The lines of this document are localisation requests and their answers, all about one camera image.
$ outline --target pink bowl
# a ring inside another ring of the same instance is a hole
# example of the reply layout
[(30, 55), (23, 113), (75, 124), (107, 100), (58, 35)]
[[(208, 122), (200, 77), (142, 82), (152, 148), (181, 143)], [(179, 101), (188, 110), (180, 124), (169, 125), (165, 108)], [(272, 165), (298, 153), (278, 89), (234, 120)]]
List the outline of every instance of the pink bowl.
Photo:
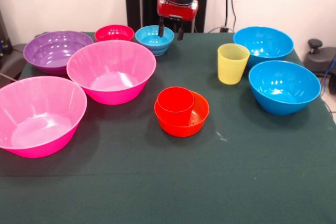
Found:
[(51, 155), (71, 140), (87, 98), (70, 80), (42, 76), (0, 89), (0, 148), (22, 157)]
[(153, 53), (144, 46), (108, 40), (75, 52), (68, 61), (67, 72), (95, 101), (118, 105), (137, 97), (155, 67)]
[(105, 40), (128, 40), (131, 41), (134, 37), (134, 31), (129, 26), (123, 25), (109, 25), (97, 30), (94, 34), (96, 41)]

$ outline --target blue bowl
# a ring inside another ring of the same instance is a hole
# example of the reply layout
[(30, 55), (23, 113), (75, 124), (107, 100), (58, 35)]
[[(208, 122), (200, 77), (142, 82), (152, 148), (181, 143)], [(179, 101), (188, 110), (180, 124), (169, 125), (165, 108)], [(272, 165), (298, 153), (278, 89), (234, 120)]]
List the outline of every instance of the blue bowl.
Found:
[(270, 27), (243, 28), (234, 35), (233, 41), (250, 51), (248, 68), (267, 60), (284, 60), (294, 48), (287, 34)]
[(163, 55), (174, 39), (174, 32), (164, 28), (163, 37), (159, 35), (159, 26), (144, 26), (135, 33), (135, 39), (147, 47), (155, 56)]
[(256, 100), (275, 115), (297, 112), (321, 92), (320, 81), (312, 72), (287, 61), (259, 63), (250, 70), (248, 79)]

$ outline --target plastic bowl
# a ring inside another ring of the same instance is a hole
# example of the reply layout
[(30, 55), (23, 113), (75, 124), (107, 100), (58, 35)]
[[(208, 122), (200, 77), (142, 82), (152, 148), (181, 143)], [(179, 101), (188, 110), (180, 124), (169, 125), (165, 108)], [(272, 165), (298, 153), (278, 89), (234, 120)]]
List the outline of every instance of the plastic bowl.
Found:
[(321, 84), (312, 72), (287, 61), (265, 61), (255, 65), (248, 79), (256, 100), (275, 115), (297, 112), (321, 92)]
[(174, 32), (164, 27), (163, 37), (159, 35), (159, 26), (145, 26), (135, 33), (135, 39), (147, 47), (155, 56), (163, 55), (174, 40)]
[(44, 73), (62, 76), (70, 56), (78, 49), (93, 43), (90, 36), (77, 31), (53, 31), (29, 42), (23, 56)]
[(130, 41), (108, 40), (74, 53), (67, 72), (95, 101), (118, 105), (141, 92), (155, 67), (156, 59), (147, 48)]
[(160, 110), (158, 110), (158, 101), (154, 105), (154, 111), (161, 128), (168, 134), (178, 137), (187, 137), (196, 134), (203, 127), (206, 118), (209, 115), (209, 104), (200, 94), (190, 91), (194, 95), (195, 103), (188, 126), (176, 126), (166, 123), (161, 119)]
[(243, 28), (234, 35), (233, 40), (250, 51), (248, 68), (267, 60), (284, 60), (294, 48), (287, 34), (270, 27)]
[(131, 41), (134, 37), (134, 31), (129, 26), (110, 25), (104, 26), (97, 30), (94, 34), (96, 41), (105, 40), (128, 40)]
[(71, 140), (87, 97), (70, 80), (42, 76), (0, 89), (0, 147), (22, 157), (44, 157)]

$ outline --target small red bowl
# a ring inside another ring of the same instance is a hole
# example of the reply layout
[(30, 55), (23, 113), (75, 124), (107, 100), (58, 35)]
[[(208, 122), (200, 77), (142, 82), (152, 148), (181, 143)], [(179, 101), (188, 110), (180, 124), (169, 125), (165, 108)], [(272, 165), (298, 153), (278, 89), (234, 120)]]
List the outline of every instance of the small red bowl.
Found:
[(176, 126), (166, 123), (160, 115), (159, 110), (157, 109), (158, 101), (155, 102), (154, 111), (156, 117), (159, 121), (161, 128), (168, 134), (178, 137), (187, 137), (196, 134), (203, 127), (206, 118), (209, 115), (209, 104), (206, 99), (200, 94), (190, 91), (195, 97), (195, 103), (193, 106), (193, 111), (191, 113), (190, 122), (188, 126)]
[(131, 41), (134, 37), (134, 31), (129, 26), (110, 25), (104, 26), (97, 30), (94, 34), (97, 42), (105, 40), (128, 40)]

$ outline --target table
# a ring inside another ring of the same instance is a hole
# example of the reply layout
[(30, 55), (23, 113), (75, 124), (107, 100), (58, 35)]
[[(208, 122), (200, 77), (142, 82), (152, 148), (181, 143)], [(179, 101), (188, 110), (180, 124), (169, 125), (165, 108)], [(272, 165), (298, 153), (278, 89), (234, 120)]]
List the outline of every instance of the table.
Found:
[[(73, 139), (52, 156), (1, 150), (2, 223), (335, 223), (336, 126), (321, 99), (289, 116), (265, 112), (246, 73), (234, 86), (218, 81), (227, 42), (231, 34), (185, 34), (135, 100), (88, 98)], [(42, 74), (27, 64), (22, 78)], [(153, 105), (169, 86), (208, 100), (198, 134), (160, 129)]]

